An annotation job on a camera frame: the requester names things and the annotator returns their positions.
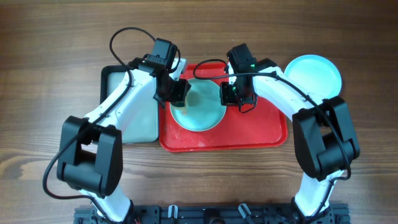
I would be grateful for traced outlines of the light green plate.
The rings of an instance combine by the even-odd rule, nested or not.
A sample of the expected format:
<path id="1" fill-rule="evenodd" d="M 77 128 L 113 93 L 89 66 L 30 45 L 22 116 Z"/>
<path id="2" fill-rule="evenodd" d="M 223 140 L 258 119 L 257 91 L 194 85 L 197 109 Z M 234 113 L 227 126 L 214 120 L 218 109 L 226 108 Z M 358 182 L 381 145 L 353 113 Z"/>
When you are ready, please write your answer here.
<path id="1" fill-rule="evenodd" d="M 207 131 L 218 125 L 226 113 L 221 105 L 220 86 L 211 80 L 188 80 L 191 88 L 185 102 L 188 105 L 186 115 L 179 113 L 170 105 L 173 119 L 182 128 L 194 132 Z"/>

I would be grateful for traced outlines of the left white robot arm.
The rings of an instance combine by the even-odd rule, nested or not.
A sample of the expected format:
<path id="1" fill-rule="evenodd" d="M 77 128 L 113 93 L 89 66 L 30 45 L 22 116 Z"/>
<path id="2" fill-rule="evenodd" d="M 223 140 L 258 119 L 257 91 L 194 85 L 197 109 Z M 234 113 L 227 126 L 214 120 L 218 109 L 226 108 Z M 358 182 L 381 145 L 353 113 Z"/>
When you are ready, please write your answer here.
<path id="1" fill-rule="evenodd" d="M 80 198 L 93 202 L 98 218 L 108 223 L 133 223 L 134 204 L 119 181 L 123 172 L 123 132 L 137 110 L 150 101 L 181 103 L 188 83 L 180 76 L 184 58 L 172 60 L 171 70 L 149 58 L 136 58 L 118 87 L 84 118 L 70 116 L 62 126 L 56 155 L 57 177 Z"/>

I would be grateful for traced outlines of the light blue plate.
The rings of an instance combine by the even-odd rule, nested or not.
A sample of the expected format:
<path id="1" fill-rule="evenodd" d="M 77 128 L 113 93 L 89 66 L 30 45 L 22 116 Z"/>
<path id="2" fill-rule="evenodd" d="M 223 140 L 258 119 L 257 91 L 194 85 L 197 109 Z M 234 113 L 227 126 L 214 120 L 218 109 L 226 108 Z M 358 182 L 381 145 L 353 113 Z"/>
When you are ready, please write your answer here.
<path id="1" fill-rule="evenodd" d="M 342 78 L 337 67 L 319 55 L 303 55 L 293 59 L 286 66 L 284 74 L 324 98 L 338 96 L 342 89 Z"/>

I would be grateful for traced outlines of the green yellow sponge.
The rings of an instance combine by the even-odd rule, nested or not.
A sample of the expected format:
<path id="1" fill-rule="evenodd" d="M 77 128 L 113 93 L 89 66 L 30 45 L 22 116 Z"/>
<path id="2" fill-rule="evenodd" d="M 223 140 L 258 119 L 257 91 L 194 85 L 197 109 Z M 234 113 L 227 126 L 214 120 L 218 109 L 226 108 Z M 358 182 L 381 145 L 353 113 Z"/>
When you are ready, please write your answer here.
<path id="1" fill-rule="evenodd" d="M 185 102 L 179 101 L 179 102 L 175 102 L 175 103 L 171 103 L 171 105 L 173 106 L 173 108 L 175 110 L 177 110 L 179 113 L 186 115 L 187 111 L 188 111 L 188 105 Z"/>

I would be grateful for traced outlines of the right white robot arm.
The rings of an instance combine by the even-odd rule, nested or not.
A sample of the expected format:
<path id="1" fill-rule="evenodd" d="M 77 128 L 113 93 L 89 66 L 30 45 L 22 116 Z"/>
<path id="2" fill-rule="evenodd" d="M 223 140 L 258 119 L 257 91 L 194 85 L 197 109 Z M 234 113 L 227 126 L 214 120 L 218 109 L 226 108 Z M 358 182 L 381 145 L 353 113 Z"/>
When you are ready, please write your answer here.
<path id="1" fill-rule="evenodd" d="M 360 154 L 348 105 L 339 96 L 312 93 L 284 75 L 275 62 L 257 60 L 246 44 L 226 56 L 225 71 L 234 82 L 221 83 L 221 104 L 242 107 L 264 98 L 291 120 L 295 156 L 303 170 L 295 209 L 308 223 L 318 220 L 330 207 L 335 182 L 351 177 L 351 163 Z"/>

